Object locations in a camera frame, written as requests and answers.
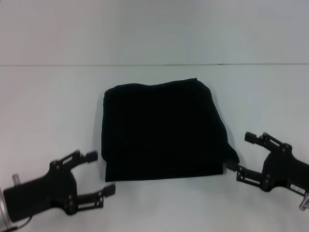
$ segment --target white label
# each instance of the white label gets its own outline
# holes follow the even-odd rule
[[[297,187],[297,186],[295,186],[295,185],[291,185],[291,189],[293,189],[293,190],[295,190],[295,191],[297,191],[297,192],[300,192],[300,193],[302,193],[302,194],[305,194],[305,190],[304,190],[304,189],[302,189],[302,188],[300,188],[300,187]]]

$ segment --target folded black towel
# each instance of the folded black towel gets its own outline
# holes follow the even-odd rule
[[[197,79],[105,92],[102,157],[108,181],[222,174],[239,163],[210,90]]]

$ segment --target screw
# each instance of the screw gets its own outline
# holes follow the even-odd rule
[[[12,179],[13,179],[13,182],[14,182],[14,185],[16,186],[16,185],[20,185],[20,180],[19,180],[19,176],[18,176],[18,174],[13,174],[12,175]]]

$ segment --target white table surface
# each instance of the white table surface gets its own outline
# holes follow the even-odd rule
[[[309,63],[308,0],[1,0],[0,65]]]
[[[44,175],[51,160],[80,149],[101,151],[103,93],[126,83],[159,84],[197,77],[208,86],[241,164],[261,171],[268,152],[244,141],[267,131],[309,163],[309,67],[1,67],[0,186]],[[79,193],[107,185],[104,163],[74,170]],[[302,197],[270,193],[236,174],[116,183],[102,210],[72,217],[59,209],[36,215],[29,232],[290,232],[306,231]]]

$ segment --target robotic arm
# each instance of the robotic arm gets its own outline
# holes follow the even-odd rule
[[[51,162],[48,173],[41,178],[20,184],[18,175],[13,175],[15,186],[5,189],[3,194],[0,191],[0,230],[15,231],[19,227],[11,227],[12,222],[25,218],[29,218],[29,222],[33,215],[54,207],[63,209],[67,215],[103,208],[104,197],[115,194],[115,185],[95,193],[77,195],[76,181],[71,173],[76,166],[97,160],[96,151],[85,156],[75,151]]]
[[[247,132],[245,141],[265,147],[270,154],[264,161],[262,173],[246,169],[234,162],[227,162],[228,169],[237,172],[236,180],[259,187],[265,192],[275,187],[285,187],[304,197],[299,206],[301,211],[309,208],[309,165],[293,156],[292,146],[267,133],[257,137]]]

